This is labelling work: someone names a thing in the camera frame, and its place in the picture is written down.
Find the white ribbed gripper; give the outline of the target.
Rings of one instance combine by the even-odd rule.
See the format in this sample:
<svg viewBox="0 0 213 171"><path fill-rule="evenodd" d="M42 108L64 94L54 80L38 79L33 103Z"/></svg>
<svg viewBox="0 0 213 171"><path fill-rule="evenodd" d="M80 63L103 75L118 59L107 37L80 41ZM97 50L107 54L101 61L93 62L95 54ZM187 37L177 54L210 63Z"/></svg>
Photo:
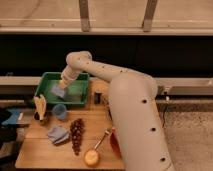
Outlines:
<svg viewBox="0 0 213 171"><path fill-rule="evenodd" d="M61 73L61 80L59 81L59 87L62 89L67 88L73 81L75 81L80 74L79 70L72 69L70 66L66 66Z"/></svg>

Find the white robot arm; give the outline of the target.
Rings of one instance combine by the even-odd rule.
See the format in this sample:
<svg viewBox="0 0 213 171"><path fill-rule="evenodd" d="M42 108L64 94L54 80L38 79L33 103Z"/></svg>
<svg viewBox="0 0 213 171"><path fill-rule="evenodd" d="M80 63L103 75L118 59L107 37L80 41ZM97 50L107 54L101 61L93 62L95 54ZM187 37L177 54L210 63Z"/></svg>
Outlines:
<svg viewBox="0 0 213 171"><path fill-rule="evenodd" d="M155 102L158 86L153 77L96 62L88 51L69 53L66 63L62 88L83 71L109 83L109 108L126 171L175 171Z"/></svg>

